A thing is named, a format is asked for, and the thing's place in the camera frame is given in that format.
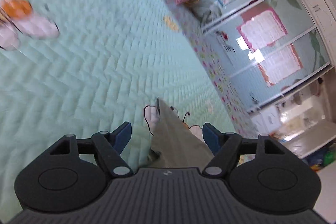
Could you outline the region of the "grey t-shirt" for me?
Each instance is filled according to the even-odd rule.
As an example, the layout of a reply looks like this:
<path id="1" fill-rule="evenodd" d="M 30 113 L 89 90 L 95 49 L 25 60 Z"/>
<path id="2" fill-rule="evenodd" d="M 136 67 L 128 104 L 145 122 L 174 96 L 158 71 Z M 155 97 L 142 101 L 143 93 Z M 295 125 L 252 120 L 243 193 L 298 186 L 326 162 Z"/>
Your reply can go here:
<path id="1" fill-rule="evenodd" d="M 148 167 L 203 170 L 214 157 L 202 138 L 202 128 L 188 128 L 164 100 L 145 106 L 143 116 L 151 133 Z"/>

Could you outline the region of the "floral bed sheet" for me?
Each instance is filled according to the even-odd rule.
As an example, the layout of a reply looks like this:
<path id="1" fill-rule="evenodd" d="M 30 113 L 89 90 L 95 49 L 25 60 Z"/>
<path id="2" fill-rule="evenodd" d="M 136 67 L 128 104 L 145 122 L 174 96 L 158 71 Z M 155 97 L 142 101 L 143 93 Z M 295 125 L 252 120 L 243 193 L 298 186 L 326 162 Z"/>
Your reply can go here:
<path id="1" fill-rule="evenodd" d="M 182 5 L 176 5 L 174 0 L 164 1 L 172 13 L 173 22 L 178 25 L 188 39 L 213 83 L 235 132 L 245 138 L 256 138 L 258 136 L 256 127 L 244 110 L 237 91 L 224 72 L 224 65 L 222 64 L 224 58 L 220 56 L 220 51 L 215 49 L 213 42 L 205 38 L 199 22 L 187 8 Z"/>

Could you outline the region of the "white drawer unit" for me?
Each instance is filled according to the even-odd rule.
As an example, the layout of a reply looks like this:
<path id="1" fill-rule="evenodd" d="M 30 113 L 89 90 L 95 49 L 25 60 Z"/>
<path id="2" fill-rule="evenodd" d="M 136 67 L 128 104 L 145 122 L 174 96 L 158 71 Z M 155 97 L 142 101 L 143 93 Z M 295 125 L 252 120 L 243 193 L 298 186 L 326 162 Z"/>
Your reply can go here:
<path id="1" fill-rule="evenodd" d="M 251 117 L 259 135 L 270 135 L 277 131 L 282 123 L 276 106 L 261 109 Z"/>

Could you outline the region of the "mint quilted bee bedspread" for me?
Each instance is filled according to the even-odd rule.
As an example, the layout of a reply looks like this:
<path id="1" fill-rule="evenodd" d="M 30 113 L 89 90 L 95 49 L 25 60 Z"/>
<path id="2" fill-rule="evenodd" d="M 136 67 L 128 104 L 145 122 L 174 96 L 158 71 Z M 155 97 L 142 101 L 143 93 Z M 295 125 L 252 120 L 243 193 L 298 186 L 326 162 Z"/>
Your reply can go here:
<path id="1" fill-rule="evenodd" d="M 1 51 L 1 220 L 21 211 L 18 173 L 63 135 L 88 138 L 127 121 L 123 159 L 143 165 L 150 133 L 143 108 L 157 98 L 190 113 L 187 123 L 234 126 L 165 0 L 29 0 L 59 36 L 18 33 Z"/>

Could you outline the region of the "white sliding door wardrobe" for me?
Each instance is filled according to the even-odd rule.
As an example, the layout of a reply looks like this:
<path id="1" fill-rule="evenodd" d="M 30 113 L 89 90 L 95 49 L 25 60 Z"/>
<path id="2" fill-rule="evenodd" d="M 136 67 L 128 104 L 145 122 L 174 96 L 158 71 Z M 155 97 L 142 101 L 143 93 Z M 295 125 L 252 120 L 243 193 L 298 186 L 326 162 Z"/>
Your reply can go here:
<path id="1" fill-rule="evenodd" d="M 198 9 L 212 4 L 222 16 L 201 26 Z M 271 135 L 300 158 L 335 139 L 326 89 L 335 17 L 325 0 L 200 0 L 193 14 L 250 119 L 276 106 L 282 125 Z"/>

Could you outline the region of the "white standing fan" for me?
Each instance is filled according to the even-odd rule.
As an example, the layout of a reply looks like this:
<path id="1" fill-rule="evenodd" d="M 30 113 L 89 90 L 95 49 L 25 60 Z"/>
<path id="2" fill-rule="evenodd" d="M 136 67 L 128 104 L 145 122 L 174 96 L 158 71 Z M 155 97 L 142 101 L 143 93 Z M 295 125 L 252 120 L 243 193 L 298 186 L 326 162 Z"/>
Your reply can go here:
<path id="1" fill-rule="evenodd" d="M 215 4 L 209 7 L 202 6 L 198 9 L 198 16 L 200 19 L 201 26 L 212 23 L 215 19 L 222 16 L 221 8 Z"/>

